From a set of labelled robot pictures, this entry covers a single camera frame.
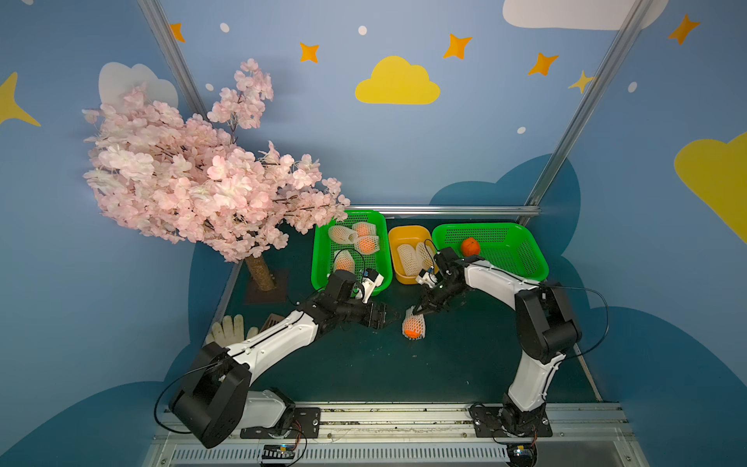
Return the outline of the peeled bare orange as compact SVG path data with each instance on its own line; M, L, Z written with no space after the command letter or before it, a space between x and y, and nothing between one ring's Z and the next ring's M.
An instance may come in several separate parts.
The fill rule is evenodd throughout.
M480 255L480 243L474 237L464 239L460 245L461 253L464 257Z

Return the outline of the white foam net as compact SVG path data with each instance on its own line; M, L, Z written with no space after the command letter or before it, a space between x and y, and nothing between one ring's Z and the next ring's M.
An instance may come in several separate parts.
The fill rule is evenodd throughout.
M402 243L398 246L397 252L404 276L418 276L422 269L422 262L416 249L408 243Z

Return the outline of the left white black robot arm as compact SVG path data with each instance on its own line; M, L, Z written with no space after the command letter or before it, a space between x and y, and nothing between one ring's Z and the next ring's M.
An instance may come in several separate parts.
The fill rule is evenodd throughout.
M252 391L266 370L291 353L309 346L342 323L375 330L386 326L387 307L371 300L384 277L367 269L358 278L337 270L327 286L297 305L286 318L236 344L205 344L179 385L169 410L206 449L213 449L237 430L285 437L298 430L295 403L276 389Z

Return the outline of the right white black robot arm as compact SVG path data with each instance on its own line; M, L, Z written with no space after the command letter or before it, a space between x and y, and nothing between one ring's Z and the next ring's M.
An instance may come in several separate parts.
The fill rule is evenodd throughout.
M424 287L414 315L445 309L468 291L481 291L515 312L521 360L498 414L499 430L515 437L550 437L547 393L561 363L581 340L582 331L570 301L558 284L543 283L493 266L480 256L460 258L440 250L435 268L422 270Z

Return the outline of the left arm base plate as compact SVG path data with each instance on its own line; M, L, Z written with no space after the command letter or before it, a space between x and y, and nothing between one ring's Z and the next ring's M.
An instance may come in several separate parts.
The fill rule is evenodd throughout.
M307 439L317 439L321 424L321 409L296 407L286 410L280 421L271 428L249 427L240 430L241 439L286 439L298 435L298 430Z

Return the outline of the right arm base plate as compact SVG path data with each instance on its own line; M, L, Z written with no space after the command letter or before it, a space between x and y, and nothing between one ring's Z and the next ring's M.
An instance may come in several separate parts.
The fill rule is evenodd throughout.
M522 412L514 406L489 407L476 404L468 409L478 438L550 438L552 428L542 405L536 410Z

